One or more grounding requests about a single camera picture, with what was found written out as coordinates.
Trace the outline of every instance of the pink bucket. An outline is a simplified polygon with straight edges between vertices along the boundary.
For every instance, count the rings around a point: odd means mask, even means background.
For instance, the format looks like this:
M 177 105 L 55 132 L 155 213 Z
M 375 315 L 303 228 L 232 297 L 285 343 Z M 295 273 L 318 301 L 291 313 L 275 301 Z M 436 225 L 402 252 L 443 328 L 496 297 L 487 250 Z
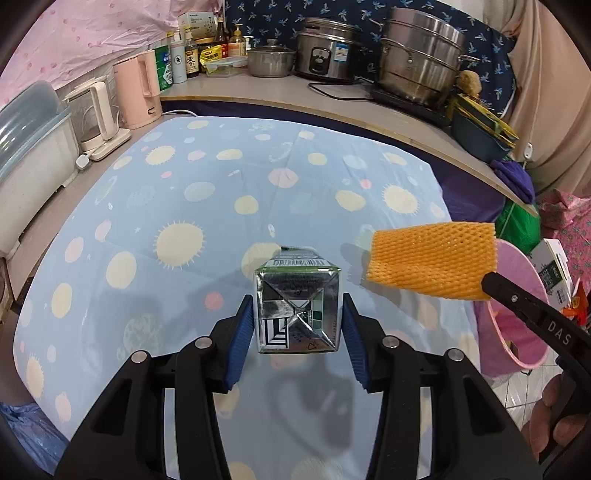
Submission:
M 548 295 L 535 268 L 517 247 L 496 240 L 497 272 L 533 296 L 548 303 Z M 475 302 L 478 323 L 480 368 L 489 377 L 512 374 L 539 367 L 548 353 L 548 345 L 525 326 L 513 312 L 496 300 Z M 517 347 L 517 358 L 506 342 Z

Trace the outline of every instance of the green bag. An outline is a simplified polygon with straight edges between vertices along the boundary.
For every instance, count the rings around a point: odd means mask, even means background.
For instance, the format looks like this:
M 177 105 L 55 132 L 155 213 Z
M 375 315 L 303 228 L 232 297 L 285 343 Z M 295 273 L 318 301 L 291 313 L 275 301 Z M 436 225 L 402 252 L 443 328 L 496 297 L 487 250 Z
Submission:
M 541 241 L 540 217 L 534 217 L 511 200 L 505 202 L 503 211 L 496 219 L 495 230 L 497 238 L 512 243 L 525 255 Z

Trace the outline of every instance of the barcode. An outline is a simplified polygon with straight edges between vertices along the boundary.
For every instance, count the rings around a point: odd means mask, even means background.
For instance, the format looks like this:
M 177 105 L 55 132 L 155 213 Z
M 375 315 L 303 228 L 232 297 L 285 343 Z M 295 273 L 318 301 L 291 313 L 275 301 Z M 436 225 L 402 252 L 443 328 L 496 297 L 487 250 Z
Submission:
M 267 262 L 270 267 L 328 267 L 326 260 L 271 260 Z
M 562 288 L 559 288 L 558 290 L 556 290 L 556 294 L 558 295 L 558 301 L 561 304 L 564 303 L 564 301 L 566 300 L 566 298 L 564 297 L 564 290 Z

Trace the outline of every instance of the silver carton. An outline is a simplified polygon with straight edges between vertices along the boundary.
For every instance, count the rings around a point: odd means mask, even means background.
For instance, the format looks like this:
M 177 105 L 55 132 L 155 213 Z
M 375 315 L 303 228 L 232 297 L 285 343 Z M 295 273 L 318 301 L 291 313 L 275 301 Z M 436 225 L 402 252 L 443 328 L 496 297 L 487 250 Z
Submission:
M 281 247 L 255 270 L 260 353 L 339 349 L 340 268 L 314 250 Z

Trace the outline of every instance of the table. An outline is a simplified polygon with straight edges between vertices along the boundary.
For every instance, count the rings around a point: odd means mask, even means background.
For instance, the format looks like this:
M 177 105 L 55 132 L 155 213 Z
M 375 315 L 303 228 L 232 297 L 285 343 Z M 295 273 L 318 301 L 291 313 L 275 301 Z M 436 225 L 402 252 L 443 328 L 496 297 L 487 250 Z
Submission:
M 342 291 L 387 333 L 421 351 L 461 348 L 478 366 L 471 302 L 363 279 L 375 230 L 450 220 L 427 167 L 390 145 L 292 122 L 157 125 L 108 168 L 47 251 L 15 333 L 20 377 L 71 437 L 133 351 L 162 355 L 208 334 L 253 292 L 254 268 L 280 245 L 313 247 L 340 266 Z M 172 395 L 166 458 L 177 476 Z M 274 356 L 253 340 L 240 382 L 215 398 L 234 478 L 364 478 L 380 401 L 355 381 L 344 345 Z
M 413 116 L 373 102 L 345 102 L 323 96 L 308 88 L 309 80 L 289 75 L 279 79 L 264 79 L 241 73 L 225 79 L 205 75 L 173 85 L 162 92 L 168 100 L 208 100 L 251 103 L 296 112 L 310 113 L 365 128 L 401 141 L 435 155 L 461 168 L 501 192 L 509 200 L 538 216 L 532 205 L 526 205 L 502 182 L 492 169 L 466 152 L 444 131 Z M 335 96 L 368 96 L 361 85 L 324 87 Z

